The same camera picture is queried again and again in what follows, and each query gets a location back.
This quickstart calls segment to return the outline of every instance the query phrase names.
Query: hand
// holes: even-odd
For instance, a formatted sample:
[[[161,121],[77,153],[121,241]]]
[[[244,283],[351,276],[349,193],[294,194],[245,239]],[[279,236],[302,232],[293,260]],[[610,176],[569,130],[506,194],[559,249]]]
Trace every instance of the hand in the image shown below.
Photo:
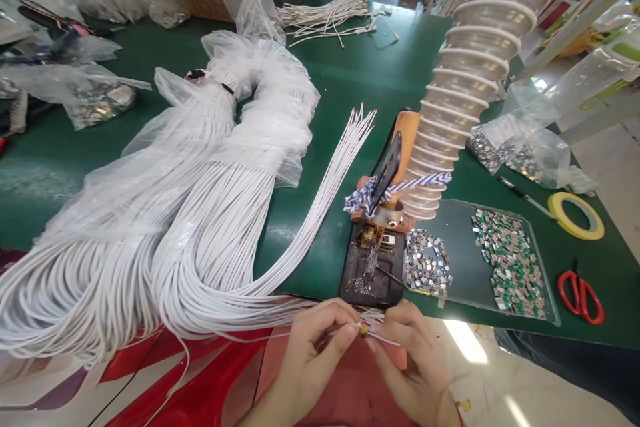
[[[358,313],[340,299],[295,316],[285,357],[267,393],[239,426],[292,426],[316,405],[338,361],[358,334]]]
[[[400,371],[384,347],[367,338],[398,406],[423,427],[460,427],[444,348],[418,307],[402,299],[385,312],[384,324],[375,332],[407,351],[407,369]]]

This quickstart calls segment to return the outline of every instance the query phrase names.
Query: plastic tray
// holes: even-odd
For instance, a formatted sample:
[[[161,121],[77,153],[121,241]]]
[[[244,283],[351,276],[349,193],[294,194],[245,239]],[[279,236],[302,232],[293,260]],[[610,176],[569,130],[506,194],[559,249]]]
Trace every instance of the plastic tray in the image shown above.
[[[447,255],[451,260],[449,273],[453,276],[453,282],[447,288],[446,300],[493,310],[505,315],[535,319],[535,317],[500,310],[496,305],[490,281],[493,267],[482,258],[481,248],[475,244],[476,233],[471,230],[473,226],[471,216],[475,215],[477,209],[507,214],[522,221],[523,230],[531,239],[533,251],[544,279],[543,295],[545,296],[546,319],[538,320],[546,320],[560,326],[560,316],[553,295],[551,295],[549,276],[545,270],[533,228],[524,217],[505,210],[459,200],[443,200],[440,202],[435,219],[417,223],[416,228],[429,230],[431,235],[440,237],[447,249]]]

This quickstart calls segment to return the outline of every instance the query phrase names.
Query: green workbench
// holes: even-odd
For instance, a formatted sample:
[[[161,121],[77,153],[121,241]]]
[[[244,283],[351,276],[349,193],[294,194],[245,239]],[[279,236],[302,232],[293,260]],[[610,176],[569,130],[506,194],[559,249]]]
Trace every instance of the green workbench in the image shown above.
[[[329,0],[286,1],[320,5]],[[400,36],[397,43],[393,43],[392,34],[380,23],[374,35],[346,37],[344,49],[336,39],[311,40],[292,49],[309,70],[322,98],[311,123],[313,141],[303,159],[299,187],[278,189],[273,194],[259,242],[256,276],[273,265],[300,228],[351,108],[363,102],[367,111],[378,112],[377,128],[357,156],[306,258],[281,286],[283,292],[322,299],[338,295],[351,230],[349,216],[342,211],[344,197],[355,189],[362,175],[369,174],[397,112],[404,107],[419,108],[437,62],[437,52],[451,24],[448,19],[403,9],[394,9],[387,20]],[[353,26],[365,23],[360,19],[350,22]],[[208,58],[200,38],[221,28],[230,26],[192,19],[168,31],[146,19],[118,32],[115,40],[123,50],[118,52],[118,60],[104,65],[118,75],[150,82],[156,67],[184,75],[190,69],[206,65]],[[521,68],[519,59],[512,62],[514,71]],[[145,122],[167,107],[154,89],[141,92],[131,111],[104,125],[75,132],[64,110],[57,108],[37,118],[27,135],[13,137],[11,148],[0,159],[0,246],[28,249],[47,220],[81,189],[83,176],[118,158]],[[483,114],[483,121],[495,117],[500,109],[501,105],[492,105]],[[500,174],[542,204],[552,194],[505,167]],[[588,202],[604,221],[605,237],[597,242],[578,240],[507,191],[467,151],[460,153],[454,180],[445,197],[526,217],[533,225],[552,284],[577,256],[581,273],[592,283],[605,306],[607,319],[602,326],[595,327],[570,314],[555,289],[553,294],[562,322],[559,328],[540,320],[504,316],[454,302],[445,302],[441,309],[435,298],[408,294],[407,298],[426,315],[640,348],[640,331],[629,328],[640,310],[640,267],[598,199]]]

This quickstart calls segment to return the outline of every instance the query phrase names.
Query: scissors handle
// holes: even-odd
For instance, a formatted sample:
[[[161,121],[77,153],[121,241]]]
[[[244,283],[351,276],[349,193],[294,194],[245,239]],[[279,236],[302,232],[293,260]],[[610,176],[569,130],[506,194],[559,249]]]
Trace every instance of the scissors handle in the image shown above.
[[[575,306],[571,304],[567,294],[565,293],[565,282],[569,279],[569,283],[571,284],[571,291],[573,293],[573,299],[575,300]],[[565,304],[565,307],[569,309],[572,314],[582,315],[580,311],[580,295],[578,294],[578,275],[571,271],[567,270],[564,274],[558,277],[558,291],[560,292],[560,298],[562,302]]]
[[[582,279],[578,279],[578,280],[580,282],[580,304],[578,306],[581,309],[580,315],[582,315],[585,318],[585,320],[590,324],[593,324],[593,325],[602,324],[605,321],[605,309],[602,306],[600,299],[594,292],[593,288],[591,288],[591,285],[589,284],[589,282],[586,282],[585,280],[582,280]],[[591,296],[591,299],[595,304],[595,309],[597,312],[595,318],[589,315],[589,305],[587,304],[587,291],[589,292],[589,295]]]

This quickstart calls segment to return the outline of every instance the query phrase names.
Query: yellow tape roll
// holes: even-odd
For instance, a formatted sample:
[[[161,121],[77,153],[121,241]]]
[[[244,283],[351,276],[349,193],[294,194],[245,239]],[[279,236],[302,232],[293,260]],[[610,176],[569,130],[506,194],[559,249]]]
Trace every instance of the yellow tape roll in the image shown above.
[[[562,203],[568,201],[578,207],[589,220],[589,230],[573,223],[565,213]],[[549,197],[549,210],[558,217],[558,224],[572,236],[582,240],[600,240],[605,235],[605,226],[596,211],[580,197],[567,192],[554,193]]]

